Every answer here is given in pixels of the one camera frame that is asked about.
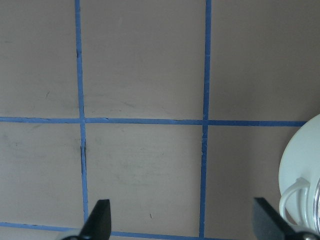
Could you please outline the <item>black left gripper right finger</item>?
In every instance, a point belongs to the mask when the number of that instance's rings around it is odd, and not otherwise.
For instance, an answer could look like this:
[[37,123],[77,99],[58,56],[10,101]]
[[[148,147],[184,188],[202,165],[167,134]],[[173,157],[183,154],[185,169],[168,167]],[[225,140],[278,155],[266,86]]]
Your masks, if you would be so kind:
[[263,197],[255,197],[252,228],[258,240],[318,240],[320,235],[305,227],[290,226]]

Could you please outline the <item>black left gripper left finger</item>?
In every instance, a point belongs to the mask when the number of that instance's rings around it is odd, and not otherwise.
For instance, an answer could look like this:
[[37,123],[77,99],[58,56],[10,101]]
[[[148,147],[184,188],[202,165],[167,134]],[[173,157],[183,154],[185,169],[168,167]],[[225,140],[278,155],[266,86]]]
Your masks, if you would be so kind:
[[100,199],[77,236],[78,240],[109,240],[112,231],[109,199]]

